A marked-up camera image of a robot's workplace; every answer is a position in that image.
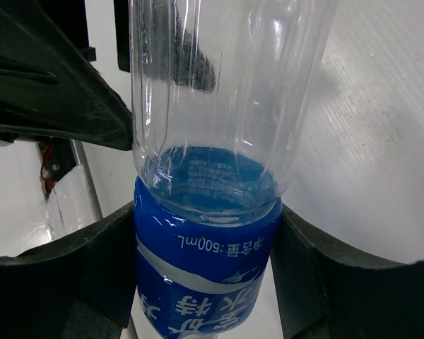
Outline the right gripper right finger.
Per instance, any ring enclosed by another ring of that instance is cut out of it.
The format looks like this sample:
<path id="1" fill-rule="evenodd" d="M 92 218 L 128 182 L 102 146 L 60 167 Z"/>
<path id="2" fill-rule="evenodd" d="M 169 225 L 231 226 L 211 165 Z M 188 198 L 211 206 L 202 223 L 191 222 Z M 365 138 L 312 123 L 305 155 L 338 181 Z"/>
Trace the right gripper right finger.
<path id="1" fill-rule="evenodd" d="M 284 208 L 271 265 L 285 338 L 424 338 L 424 260 L 369 254 Z"/>

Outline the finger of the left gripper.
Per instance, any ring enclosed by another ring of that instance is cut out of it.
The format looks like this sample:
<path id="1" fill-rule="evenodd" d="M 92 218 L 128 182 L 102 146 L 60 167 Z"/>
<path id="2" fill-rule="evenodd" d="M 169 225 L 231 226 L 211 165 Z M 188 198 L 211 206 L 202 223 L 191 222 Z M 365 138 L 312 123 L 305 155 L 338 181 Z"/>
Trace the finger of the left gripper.
<path id="1" fill-rule="evenodd" d="M 152 40 L 135 42 L 131 51 L 131 25 L 136 18 L 130 13 L 130 1 L 114 2 L 114 22 L 117 41 L 117 64 L 121 71 L 131 73 L 131 60 L 153 62 L 152 67 L 137 66 L 138 75 L 145 74 L 184 88 L 210 93 L 216 86 L 216 72 L 211 60 L 194 40 L 195 32 L 189 32 L 181 23 L 174 1 L 142 1 L 144 9 L 152 9 Z"/>
<path id="2" fill-rule="evenodd" d="M 130 150 L 131 112 L 95 59 L 83 1 L 0 0 L 0 140 L 46 136 Z"/>

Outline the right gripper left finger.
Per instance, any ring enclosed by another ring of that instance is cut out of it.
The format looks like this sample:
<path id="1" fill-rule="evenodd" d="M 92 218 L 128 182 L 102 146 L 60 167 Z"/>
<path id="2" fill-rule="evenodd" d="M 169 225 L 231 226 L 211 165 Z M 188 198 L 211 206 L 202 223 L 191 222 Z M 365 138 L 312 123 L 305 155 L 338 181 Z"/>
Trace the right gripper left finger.
<path id="1" fill-rule="evenodd" d="M 0 257 L 0 338 L 120 338 L 136 291 L 134 212 Z"/>

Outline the blue label bottle white cap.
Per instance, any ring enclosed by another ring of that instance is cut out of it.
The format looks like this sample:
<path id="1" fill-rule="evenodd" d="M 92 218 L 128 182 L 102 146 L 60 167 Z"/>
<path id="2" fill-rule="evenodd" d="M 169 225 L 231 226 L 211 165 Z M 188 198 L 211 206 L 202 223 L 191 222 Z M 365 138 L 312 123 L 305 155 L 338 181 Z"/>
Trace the blue label bottle white cap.
<path id="1" fill-rule="evenodd" d="M 131 51 L 153 10 L 132 1 Z M 131 60 L 137 292 L 162 338 L 216 338 L 251 314 L 335 1 L 174 1 L 210 93 Z"/>

